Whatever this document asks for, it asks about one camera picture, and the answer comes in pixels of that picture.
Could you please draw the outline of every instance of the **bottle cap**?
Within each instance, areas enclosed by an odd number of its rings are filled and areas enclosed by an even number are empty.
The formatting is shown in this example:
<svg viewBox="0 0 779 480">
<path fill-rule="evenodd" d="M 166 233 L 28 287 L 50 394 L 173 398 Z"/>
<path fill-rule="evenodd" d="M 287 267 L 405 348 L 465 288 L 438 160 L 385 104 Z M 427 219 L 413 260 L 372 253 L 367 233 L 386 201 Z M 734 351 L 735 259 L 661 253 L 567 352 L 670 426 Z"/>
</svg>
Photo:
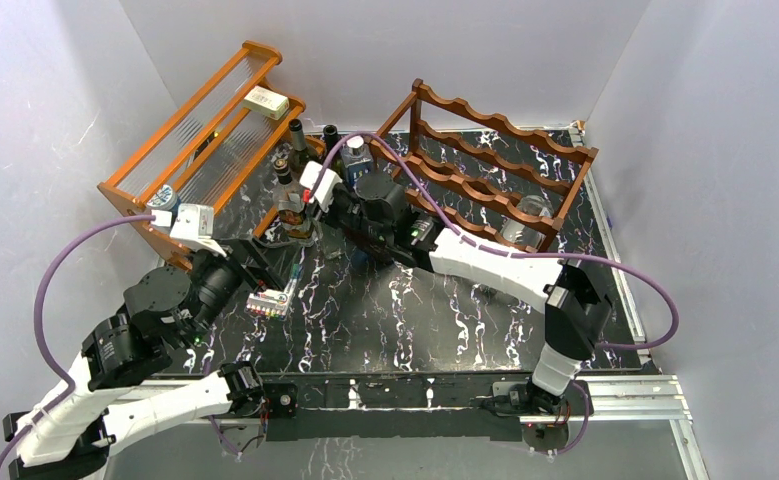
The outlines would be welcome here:
<svg viewBox="0 0 779 480">
<path fill-rule="evenodd" d="M 277 173 L 286 173 L 289 171 L 289 162 L 285 158 L 278 158 L 274 161 L 274 171 Z"/>
<path fill-rule="evenodd" d="M 359 135 L 349 138 L 345 144 L 351 149 L 351 153 L 354 155 L 359 155 L 365 150 L 365 140 Z"/>
</svg>

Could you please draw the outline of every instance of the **wavy wooden rail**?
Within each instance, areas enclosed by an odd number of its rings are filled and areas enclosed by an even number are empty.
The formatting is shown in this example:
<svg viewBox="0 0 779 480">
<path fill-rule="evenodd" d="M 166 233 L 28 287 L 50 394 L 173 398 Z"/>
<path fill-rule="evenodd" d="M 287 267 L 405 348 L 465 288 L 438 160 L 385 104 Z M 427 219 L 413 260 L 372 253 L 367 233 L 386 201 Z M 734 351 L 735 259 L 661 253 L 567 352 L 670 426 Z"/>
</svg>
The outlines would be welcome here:
<svg viewBox="0 0 779 480">
<path fill-rule="evenodd" d="M 380 156 L 397 165 L 395 159 L 389 156 L 382 148 L 378 149 L 378 151 Z M 504 192 L 484 178 L 466 175 L 452 163 L 437 162 L 421 149 L 407 154 L 404 160 L 407 167 L 416 175 L 420 175 L 440 187 L 446 188 L 501 215 L 512 218 L 545 235 L 556 234 L 563 224 L 562 219 L 528 215 L 522 212 L 516 208 L 516 204 L 522 198 L 520 194 Z M 393 174 L 398 172 L 400 172 L 400 168 L 396 167 L 396 171 Z"/>
<path fill-rule="evenodd" d="M 573 182 L 552 180 L 540 175 L 539 172 L 530 165 L 508 162 L 491 148 L 475 147 L 463 140 L 463 138 L 457 134 L 437 132 L 421 118 L 421 102 L 427 102 L 455 115 L 476 122 L 484 127 L 491 128 L 498 133 L 512 136 L 533 148 L 557 155 L 571 163 L 579 164 L 580 171 Z M 447 100 L 436 95 L 436 93 L 434 93 L 428 85 L 425 85 L 421 79 L 416 79 L 416 81 L 413 82 L 412 94 L 407 95 L 398 108 L 392 112 L 392 115 L 384 122 L 378 134 L 380 136 L 385 136 L 407 112 L 409 112 L 410 116 L 410 139 L 409 152 L 404 159 L 413 173 L 467 198 L 481 207 L 489 208 L 507 218 L 516 220 L 527 227 L 543 233 L 545 238 L 539 245 L 539 250 L 545 251 L 551 246 L 557 236 L 557 232 L 559 232 L 563 226 L 566 214 L 577 197 L 583 179 L 586 176 L 589 167 L 592 165 L 592 162 L 598 153 L 598 149 L 563 147 L 555 143 L 544 131 L 520 130 L 512 125 L 504 115 L 499 113 L 483 115 L 471 108 L 468 102 L 461 98 Z M 519 193 L 504 192 L 484 178 L 466 175 L 453 163 L 437 162 L 431 159 L 420 148 L 419 135 L 432 138 L 457 151 L 466 153 L 481 162 L 501 168 L 523 180 L 535 183 L 546 190 L 561 195 L 563 201 L 560 204 L 556 215 L 553 217 L 538 217 L 527 215 L 518 210 L 516 205 L 522 198 Z M 375 157 L 375 162 L 377 158 L 382 157 L 388 162 L 397 165 L 391 152 L 384 149 L 382 145 L 375 141 L 370 141 L 369 145 L 371 147 L 372 155 Z M 392 178 L 397 178 L 400 173 L 401 168 L 396 166 L 392 170 Z M 431 213 L 436 213 L 433 207 L 424 200 L 423 196 L 418 191 L 408 188 L 406 190 L 406 195 L 412 205 Z M 445 207 L 444 211 L 449 219 L 471 233 L 520 250 L 528 252 L 536 251 L 536 249 L 532 247 L 515 245 L 505 240 L 498 231 L 488 225 L 477 225 L 466 220 L 453 208 Z"/>
<path fill-rule="evenodd" d="M 427 200 L 424 198 L 424 196 L 421 193 L 419 193 L 417 190 L 408 188 L 406 191 L 406 196 L 407 196 L 407 201 L 410 202 L 410 204 L 415 205 L 421 208 L 422 210 L 426 210 L 433 215 L 436 215 L 436 210 L 429 203 L 427 203 Z M 474 235 L 477 235 L 478 237 L 485 238 L 487 240 L 492 240 L 493 242 L 498 242 L 502 245 L 507 245 L 508 247 L 513 247 L 524 252 L 533 253 L 537 251 L 533 247 L 516 245 L 515 243 L 506 240 L 504 237 L 501 236 L 501 233 L 498 232 L 498 230 L 495 230 L 489 225 L 478 225 L 476 223 L 472 223 L 466 220 L 465 217 L 460 215 L 460 212 L 458 212 L 456 209 L 452 207 L 442 207 L 442 211 L 445 212 L 445 216 L 447 216 L 448 219 L 451 220 L 453 223 L 458 225 L 463 230 L 472 233 Z"/>
<path fill-rule="evenodd" d="M 533 182 L 540 187 L 551 190 L 552 192 L 559 195 L 568 195 L 569 189 L 572 186 L 571 182 L 545 178 L 530 165 L 508 162 L 507 160 L 504 160 L 503 157 L 495 153 L 495 151 L 491 148 L 475 147 L 463 140 L 463 137 L 461 137 L 459 134 L 437 132 L 424 120 L 419 120 L 416 122 L 416 126 L 421 129 L 419 133 L 425 137 L 430 137 L 437 142 L 443 143 L 451 148 L 471 155 L 472 157 L 475 157 L 482 162 L 488 163 L 493 167 L 506 170 L 516 176 L 519 176 L 529 182 Z"/>
<path fill-rule="evenodd" d="M 513 137 L 536 147 L 542 151 L 558 155 L 571 162 L 579 163 L 583 165 L 586 162 L 592 162 L 595 159 L 595 155 L 598 153 L 597 148 L 586 147 L 563 147 L 557 145 L 554 140 L 548 136 L 542 130 L 525 131 L 519 130 L 504 115 L 500 113 L 494 113 L 492 115 L 484 115 L 469 106 L 468 102 L 462 98 L 455 98 L 453 100 L 447 100 L 435 92 L 430 86 L 424 83 L 419 83 L 413 86 L 413 89 L 417 92 L 418 98 L 443 110 L 447 110 L 455 115 L 459 115 L 463 118 L 477 122 L 484 127 L 491 128 L 500 133 L 508 133 Z"/>
</svg>

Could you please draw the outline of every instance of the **wooden slat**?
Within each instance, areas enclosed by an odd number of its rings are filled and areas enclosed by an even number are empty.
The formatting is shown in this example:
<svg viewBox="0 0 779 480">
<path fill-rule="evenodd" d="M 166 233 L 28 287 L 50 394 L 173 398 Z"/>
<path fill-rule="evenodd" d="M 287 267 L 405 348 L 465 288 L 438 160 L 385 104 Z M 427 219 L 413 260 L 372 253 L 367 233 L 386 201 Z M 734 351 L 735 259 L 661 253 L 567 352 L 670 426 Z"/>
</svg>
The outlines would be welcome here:
<svg viewBox="0 0 779 480">
<path fill-rule="evenodd" d="M 184 103 L 183 106 L 180 107 L 180 109 L 177 110 L 174 115 L 172 115 L 171 118 L 169 118 L 168 121 L 165 122 L 165 124 L 148 139 L 147 142 L 145 142 L 138 150 L 136 150 L 136 153 L 130 156 L 124 165 L 122 165 L 117 172 L 109 177 L 109 180 L 107 180 L 105 183 L 114 187 L 117 186 L 122 180 L 124 180 L 124 178 L 126 178 L 127 175 L 129 175 L 130 172 L 136 168 L 139 162 L 141 162 L 154 148 L 156 148 L 156 146 L 159 145 L 160 142 L 162 142 L 162 140 L 169 133 L 171 133 L 172 130 L 174 130 L 174 127 L 182 122 L 183 119 L 186 118 L 186 115 L 188 115 L 192 109 L 194 109 L 204 98 L 206 98 L 206 96 L 209 95 L 209 92 L 211 92 L 212 89 L 215 88 L 219 83 L 221 83 L 221 80 L 223 80 L 231 70 L 236 68 L 236 65 L 238 65 L 239 62 L 242 61 L 242 59 L 247 55 L 248 49 L 246 48 L 242 48 L 236 52 L 236 54 L 233 55 L 233 57 L 228 60 L 223 67 L 215 72 L 215 74 L 197 92 L 195 92 L 194 95 L 192 95 L 189 101 Z"/>
<path fill-rule="evenodd" d="M 521 200 L 521 195 L 508 194 L 492 185 L 485 178 L 470 177 L 451 163 L 439 164 L 429 159 L 421 149 L 413 152 L 406 164 L 413 173 L 427 178 L 432 183 L 543 234 L 556 233 L 562 225 L 562 221 L 555 218 L 528 215 L 522 212 L 516 208 L 516 204 Z M 441 171 L 435 171 L 431 168 L 431 165 L 434 164 L 439 165 L 438 168 Z"/>
<path fill-rule="evenodd" d="M 592 159 L 598 152 L 598 149 L 588 149 L 586 147 L 568 148 L 557 145 L 551 137 L 542 130 L 525 131 L 516 128 L 504 115 L 495 113 L 492 115 L 483 115 L 477 112 L 468 102 L 462 98 L 455 98 L 453 100 L 446 100 L 433 92 L 429 86 L 420 84 L 418 86 L 418 98 L 421 100 L 439 107 L 443 110 L 447 110 L 455 115 L 459 115 L 472 122 L 479 123 L 484 127 L 491 128 L 498 133 L 510 135 L 519 139 L 520 141 L 538 148 L 543 152 L 558 155 L 570 162 L 583 165 L 584 163 L 591 163 Z"/>
<path fill-rule="evenodd" d="M 575 176 L 575 181 L 571 190 L 569 190 L 566 198 L 563 199 L 563 204 L 560 205 L 560 210 L 557 211 L 557 218 L 565 220 L 566 214 L 569 213 L 569 208 L 571 208 L 574 199 L 577 197 L 577 192 L 580 191 L 580 186 L 583 184 L 583 179 L 586 178 L 586 174 L 589 173 L 589 167 L 589 163 L 584 163 L 581 165 L 580 170 Z"/>
<path fill-rule="evenodd" d="M 427 203 L 427 200 L 418 191 L 408 188 L 406 190 L 406 197 L 407 197 L 407 201 L 410 202 L 410 204 L 429 212 L 431 215 L 436 215 L 436 210 L 429 203 Z M 454 208 L 443 207 L 442 211 L 445 212 L 445 216 L 448 217 L 448 219 L 451 220 L 452 223 L 456 224 L 457 226 L 459 226 L 460 228 L 462 228 L 463 230 L 469 233 L 477 235 L 478 237 L 485 238 L 487 240 L 492 240 L 493 242 L 498 242 L 502 245 L 513 247 L 525 252 L 536 251 L 536 249 L 533 247 L 517 245 L 507 241 L 504 237 L 501 236 L 501 233 L 498 230 L 495 230 L 489 225 L 478 225 L 476 223 L 472 223 L 466 220 Z"/>
<path fill-rule="evenodd" d="M 227 118 L 228 115 L 230 115 L 230 112 L 236 109 L 236 107 L 241 103 L 242 99 L 245 98 L 245 95 L 248 94 L 248 92 L 253 89 L 260 80 L 265 77 L 268 72 L 274 67 L 275 61 L 273 58 L 268 59 L 263 66 L 251 77 L 251 79 L 240 88 L 235 95 L 233 95 L 233 98 L 230 99 L 229 102 L 222 108 L 216 115 L 213 117 L 213 119 L 204 127 L 201 129 L 201 131 L 195 135 L 195 138 L 192 139 L 191 142 L 189 142 L 188 145 L 186 145 L 183 150 L 180 151 L 180 153 L 177 154 L 177 158 L 175 158 L 170 165 L 168 165 L 154 180 L 151 182 L 151 184 L 148 186 L 147 190 L 142 193 L 140 196 L 141 202 L 147 202 L 151 199 L 151 197 L 154 196 L 154 194 L 165 184 L 165 182 L 168 181 L 169 178 L 171 178 L 172 175 L 174 175 L 174 172 L 177 171 L 177 169 L 180 168 L 180 166 L 183 165 L 183 163 L 186 161 L 186 159 L 189 158 L 189 155 L 194 153 L 198 147 L 200 147 L 201 143 L 203 143 L 209 136 L 212 134 L 212 132 L 215 130 L 218 125 L 224 121 L 225 118 Z"/>
<path fill-rule="evenodd" d="M 268 152 L 270 152 L 272 148 L 274 148 L 274 146 L 280 140 L 280 137 L 286 133 L 289 128 L 289 121 L 296 118 L 303 111 L 303 103 L 298 103 L 293 101 L 292 98 L 289 98 L 289 113 L 286 115 L 286 117 L 284 117 L 284 120 L 277 125 L 274 133 L 272 133 L 265 140 L 257 153 L 254 154 L 253 158 L 248 161 L 242 171 L 239 172 L 239 174 L 236 175 L 236 178 L 230 183 L 229 186 L 227 186 L 227 188 L 224 190 L 224 193 L 222 193 L 221 196 L 215 200 L 215 203 L 212 207 L 216 213 L 220 212 L 221 209 L 224 208 L 224 205 L 230 201 L 230 198 L 235 195 L 237 191 L 239 191 L 239 187 L 242 186 L 242 183 L 245 182 L 248 176 L 253 173 L 254 169 L 256 169 L 256 167 L 265 159 L 265 156 L 268 155 Z"/>
<path fill-rule="evenodd" d="M 542 188 L 550 190 L 559 195 L 567 195 L 572 184 L 565 181 L 551 180 L 545 178 L 539 174 L 530 165 L 512 163 L 505 160 L 503 157 L 495 153 L 491 148 L 478 148 L 472 146 L 470 143 L 463 140 L 463 138 L 456 133 L 441 133 L 437 132 L 430 125 L 424 121 L 419 120 L 416 122 L 416 126 L 420 130 L 420 134 L 432 138 L 437 142 L 443 143 L 451 148 L 464 152 L 472 157 L 480 160 L 481 162 L 488 163 L 493 167 L 506 170 L 518 177 L 521 177 L 529 182 L 533 182 Z"/>
<path fill-rule="evenodd" d="M 188 182 L 189 179 L 198 172 L 198 170 L 203 166 L 204 163 L 206 163 L 209 157 L 215 153 L 215 149 L 224 143 L 224 140 L 227 138 L 227 136 L 233 133 L 233 130 L 235 130 L 236 127 L 242 123 L 242 120 L 244 120 L 250 112 L 251 111 L 249 109 L 243 108 L 239 110 L 239 112 L 233 117 L 232 120 L 227 122 L 227 125 L 225 125 L 224 128 L 218 133 L 218 136 L 215 137 L 215 139 L 204 148 L 203 152 L 201 152 L 201 154 L 198 155 L 198 157 L 195 158 L 191 164 L 189 164 L 189 166 L 186 168 L 186 171 L 184 171 L 177 178 L 177 180 L 172 183 L 171 186 L 174 188 L 174 190 L 179 191 L 181 188 L 183 188 L 184 185 L 186 185 L 186 182 Z"/>
<path fill-rule="evenodd" d="M 277 218 L 277 207 L 272 205 L 268 212 L 265 213 L 265 216 L 262 217 L 259 224 L 254 227 L 254 237 L 260 238 L 265 235 L 265 231 L 268 230 L 268 227 L 271 226 L 275 218 Z"/>
<path fill-rule="evenodd" d="M 413 93 L 416 94 L 416 100 L 410 107 L 410 141 L 408 150 L 411 152 L 415 152 L 419 147 L 420 139 L 418 135 L 421 133 L 418 131 L 418 121 L 421 120 L 421 97 L 419 97 L 419 91 L 423 83 L 420 78 L 416 78 L 413 81 Z"/>
</svg>

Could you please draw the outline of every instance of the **black table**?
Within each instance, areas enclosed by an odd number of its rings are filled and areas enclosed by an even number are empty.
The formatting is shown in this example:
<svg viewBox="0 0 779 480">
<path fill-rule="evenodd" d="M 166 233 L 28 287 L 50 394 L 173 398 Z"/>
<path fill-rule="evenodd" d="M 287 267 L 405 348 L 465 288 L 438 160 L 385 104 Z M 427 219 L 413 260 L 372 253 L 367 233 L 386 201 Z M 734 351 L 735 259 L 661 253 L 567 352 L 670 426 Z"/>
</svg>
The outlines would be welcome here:
<svg viewBox="0 0 779 480">
<path fill-rule="evenodd" d="M 571 146 L 566 131 L 550 132 L 556 142 Z M 568 162 L 534 148 L 501 138 L 491 131 L 461 132 L 472 145 L 493 148 L 506 160 L 526 162 L 544 176 L 573 179 Z M 406 134 L 392 134 L 390 144 L 406 152 Z M 427 138 L 423 148 L 431 158 L 452 160 L 471 176 L 483 176 L 505 191 L 544 195 L 536 185 L 483 165 Z M 216 217 L 216 237 L 247 237 L 271 206 L 276 183 L 271 163 L 285 156 L 280 145 Z M 500 228 L 501 215 L 469 200 L 425 183 L 444 206 L 463 212 L 475 223 Z M 559 197 L 553 195 L 555 208 Z M 586 189 L 582 188 L 551 250 L 605 255 Z M 280 234 L 272 225 L 269 238 Z M 213 365 L 251 360 L 260 372 L 402 372 L 461 370 L 532 370 L 543 344 L 540 312 L 503 293 L 465 279 L 435 275 L 400 266 L 377 269 L 358 262 L 349 244 L 340 258 L 324 261 L 317 247 L 297 252 L 303 276 L 292 311 L 285 319 L 257 316 L 245 308 L 247 295 L 238 295 L 206 341 L 191 350 L 174 352 L 166 374 L 201 371 L 201 359 Z M 632 343 L 621 298 L 612 274 L 608 287 L 615 312 L 604 338 Z M 592 369 L 637 369 L 635 352 L 598 351 Z"/>
</svg>

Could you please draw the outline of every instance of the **white enclosure wall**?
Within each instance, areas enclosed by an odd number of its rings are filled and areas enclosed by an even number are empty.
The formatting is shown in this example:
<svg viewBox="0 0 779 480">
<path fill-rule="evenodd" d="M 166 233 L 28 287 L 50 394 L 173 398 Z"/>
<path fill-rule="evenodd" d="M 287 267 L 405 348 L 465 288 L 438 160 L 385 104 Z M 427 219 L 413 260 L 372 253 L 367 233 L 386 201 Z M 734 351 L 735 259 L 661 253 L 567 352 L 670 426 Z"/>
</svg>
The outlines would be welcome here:
<svg viewBox="0 0 779 480">
<path fill-rule="evenodd" d="M 44 269 L 79 232 L 118 215 L 97 183 L 174 110 L 117 0 L 0 1 L 0 421 L 57 383 L 33 340 Z M 127 226 L 69 257 L 45 315 L 61 364 L 153 265 Z"/>
<path fill-rule="evenodd" d="M 647 3 L 122 0 L 178 105 L 254 40 L 283 53 L 270 78 L 306 101 L 310 130 L 374 130 L 416 77 L 518 125 L 585 119 Z"/>
<path fill-rule="evenodd" d="M 680 306 L 657 353 L 712 478 L 779 479 L 779 1 L 653 1 L 587 128 L 624 260 Z"/>
</svg>

